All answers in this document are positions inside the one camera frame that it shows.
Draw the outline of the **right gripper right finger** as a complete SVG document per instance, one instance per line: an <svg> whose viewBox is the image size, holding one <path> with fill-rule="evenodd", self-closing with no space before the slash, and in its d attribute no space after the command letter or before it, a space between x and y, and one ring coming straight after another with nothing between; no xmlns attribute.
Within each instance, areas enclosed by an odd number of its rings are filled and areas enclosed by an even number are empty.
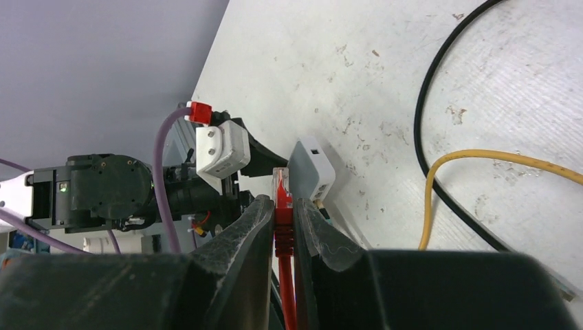
<svg viewBox="0 0 583 330"><path fill-rule="evenodd" d="M365 250L294 202L299 329L576 329L524 254Z"/></svg>

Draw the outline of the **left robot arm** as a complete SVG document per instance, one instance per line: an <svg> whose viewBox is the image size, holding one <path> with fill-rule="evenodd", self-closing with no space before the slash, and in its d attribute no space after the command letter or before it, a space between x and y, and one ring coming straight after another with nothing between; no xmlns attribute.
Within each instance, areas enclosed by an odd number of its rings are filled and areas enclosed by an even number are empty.
<svg viewBox="0 0 583 330"><path fill-rule="evenodd" d="M195 145L177 165L163 163L179 119L195 126ZM252 203L239 177L263 177L287 160L258 142L242 119L193 102L172 112L155 138L151 162L128 155L75 155L63 166L26 170L1 182L1 229L40 236L96 230L128 232L192 219L200 234L227 227Z"/></svg>

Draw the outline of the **grey network switch box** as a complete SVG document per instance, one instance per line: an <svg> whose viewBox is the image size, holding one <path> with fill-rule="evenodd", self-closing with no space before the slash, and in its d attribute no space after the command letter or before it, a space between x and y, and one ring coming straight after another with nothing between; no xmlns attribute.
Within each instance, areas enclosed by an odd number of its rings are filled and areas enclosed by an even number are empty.
<svg viewBox="0 0 583 330"><path fill-rule="evenodd" d="M300 138L289 158L289 189L295 199L323 201L328 195L336 172L316 138Z"/></svg>

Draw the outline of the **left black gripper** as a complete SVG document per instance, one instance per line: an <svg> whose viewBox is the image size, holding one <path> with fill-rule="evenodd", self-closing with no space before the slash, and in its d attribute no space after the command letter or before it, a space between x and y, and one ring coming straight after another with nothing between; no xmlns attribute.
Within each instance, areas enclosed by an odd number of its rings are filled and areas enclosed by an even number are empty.
<svg viewBox="0 0 583 330"><path fill-rule="evenodd" d="M205 215L203 221L195 224L196 228L214 228L217 224L225 228L236 221L254 200L250 191L239 189L239 175L267 176L274 168L286 166L287 160L263 146L248 132L250 163L223 179L217 188L195 174L196 166L190 162L180 166L163 167L162 151L166 136L174 121L189 113L189 109L177 109L172 112L156 136L150 204L156 206L157 210L150 212L150 222L158 219L167 228L171 228L174 220L181 216ZM242 118L232 120L247 130Z"/></svg>

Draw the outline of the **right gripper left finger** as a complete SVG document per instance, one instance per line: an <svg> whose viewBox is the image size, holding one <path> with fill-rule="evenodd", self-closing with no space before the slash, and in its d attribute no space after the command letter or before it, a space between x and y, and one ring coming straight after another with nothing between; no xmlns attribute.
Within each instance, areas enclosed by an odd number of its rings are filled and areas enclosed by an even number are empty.
<svg viewBox="0 0 583 330"><path fill-rule="evenodd" d="M274 202L186 254L56 254L1 273L2 329L266 329Z"/></svg>

